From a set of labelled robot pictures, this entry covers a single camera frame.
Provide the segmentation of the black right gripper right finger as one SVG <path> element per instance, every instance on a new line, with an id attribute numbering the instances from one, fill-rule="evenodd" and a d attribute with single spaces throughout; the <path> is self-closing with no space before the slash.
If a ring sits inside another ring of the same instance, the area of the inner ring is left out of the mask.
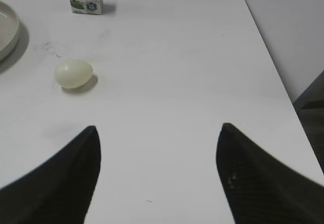
<path id="1" fill-rule="evenodd" d="M 323 223 L 323 186 L 222 125 L 216 167 L 235 223 Z"/>

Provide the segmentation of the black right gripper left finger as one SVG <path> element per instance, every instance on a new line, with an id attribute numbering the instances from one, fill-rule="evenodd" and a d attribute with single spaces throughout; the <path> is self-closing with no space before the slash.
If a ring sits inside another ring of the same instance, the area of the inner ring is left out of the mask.
<path id="1" fill-rule="evenodd" d="M 1 188 L 1 223 L 84 223 L 101 169 L 95 126 Z"/>

